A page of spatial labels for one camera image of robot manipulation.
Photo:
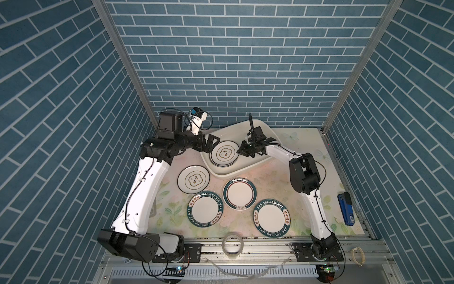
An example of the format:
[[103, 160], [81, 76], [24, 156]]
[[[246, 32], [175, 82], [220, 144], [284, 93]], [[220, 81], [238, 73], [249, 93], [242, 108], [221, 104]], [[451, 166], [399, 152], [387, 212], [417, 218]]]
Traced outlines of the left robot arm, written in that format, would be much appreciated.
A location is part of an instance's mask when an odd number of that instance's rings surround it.
[[98, 243], [114, 256], [150, 263], [156, 256], [167, 262], [184, 254], [184, 238], [150, 233], [148, 219], [160, 184], [174, 157], [187, 149], [210, 153], [219, 137], [203, 133], [210, 113], [194, 107], [189, 112], [168, 108], [160, 113], [157, 133], [141, 145], [138, 170], [125, 204], [110, 228], [98, 234]]

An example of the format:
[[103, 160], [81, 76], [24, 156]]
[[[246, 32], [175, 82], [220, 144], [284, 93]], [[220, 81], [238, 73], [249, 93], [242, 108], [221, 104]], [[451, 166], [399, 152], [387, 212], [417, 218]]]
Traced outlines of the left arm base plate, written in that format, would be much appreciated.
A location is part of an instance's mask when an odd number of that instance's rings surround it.
[[153, 263], [180, 262], [180, 259], [185, 256], [186, 262], [199, 263], [201, 259], [202, 245], [200, 243], [189, 243], [179, 246], [174, 253], [167, 254], [167, 257], [162, 254], [156, 254]]

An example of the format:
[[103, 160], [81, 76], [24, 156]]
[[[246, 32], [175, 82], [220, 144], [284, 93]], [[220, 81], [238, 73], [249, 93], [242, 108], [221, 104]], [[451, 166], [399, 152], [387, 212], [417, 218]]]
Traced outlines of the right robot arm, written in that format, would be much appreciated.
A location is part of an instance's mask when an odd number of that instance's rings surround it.
[[319, 188], [321, 177], [313, 156], [291, 151], [278, 143], [249, 143], [243, 141], [237, 153], [245, 157], [267, 155], [288, 166], [290, 184], [301, 196], [310, 216], [312, 253], [317, 259], [329, 259], [339, 250], [323, 209]]

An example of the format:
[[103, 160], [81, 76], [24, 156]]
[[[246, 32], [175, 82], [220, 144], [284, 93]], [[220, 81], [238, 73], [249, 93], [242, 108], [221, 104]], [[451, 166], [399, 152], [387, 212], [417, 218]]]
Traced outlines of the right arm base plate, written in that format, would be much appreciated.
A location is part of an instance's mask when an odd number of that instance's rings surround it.
[[338, 243], [328, 247], [319, 243], [292, 243], [290, 248], [298, 262], [341, 262], [345, 260], [344, 252]]

